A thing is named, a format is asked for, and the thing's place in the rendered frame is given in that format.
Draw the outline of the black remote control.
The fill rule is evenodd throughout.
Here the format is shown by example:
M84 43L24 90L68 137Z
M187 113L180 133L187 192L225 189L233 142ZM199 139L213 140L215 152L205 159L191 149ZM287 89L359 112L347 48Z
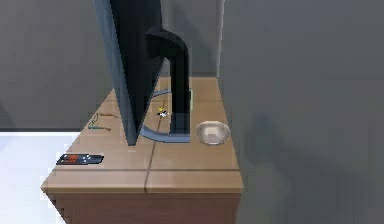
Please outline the black remote control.
M57 165L90 165L100 164L103 155L92 154L63 154L56 162Z

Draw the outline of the beige round bowl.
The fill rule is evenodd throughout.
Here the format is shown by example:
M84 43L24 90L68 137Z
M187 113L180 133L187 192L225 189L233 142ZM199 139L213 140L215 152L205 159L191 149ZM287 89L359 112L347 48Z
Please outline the beige round bowl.
M218 146L231 136L229 127L219 121L204 121L196 126L196 137L206 145Z

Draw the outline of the light wooden cabinet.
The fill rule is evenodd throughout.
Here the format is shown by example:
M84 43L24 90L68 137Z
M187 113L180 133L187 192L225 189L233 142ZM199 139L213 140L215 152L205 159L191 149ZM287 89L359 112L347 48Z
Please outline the light wooden cabinet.
M98 113L118 116L109 94ZM65 224L235 224L243 189L231 141L208 146L139 138L130 146L120 118L84 129L69 154L99 154L100 164L58 165L41 189Z

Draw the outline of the black television set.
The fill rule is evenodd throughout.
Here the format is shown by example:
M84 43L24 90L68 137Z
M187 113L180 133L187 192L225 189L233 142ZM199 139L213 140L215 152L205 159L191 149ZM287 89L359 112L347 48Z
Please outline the black television set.
M93 0L127 143L139 136L164 143L190 141L189 52L162 25L161 0ZM172 96L170 130L144 125L151 99Z

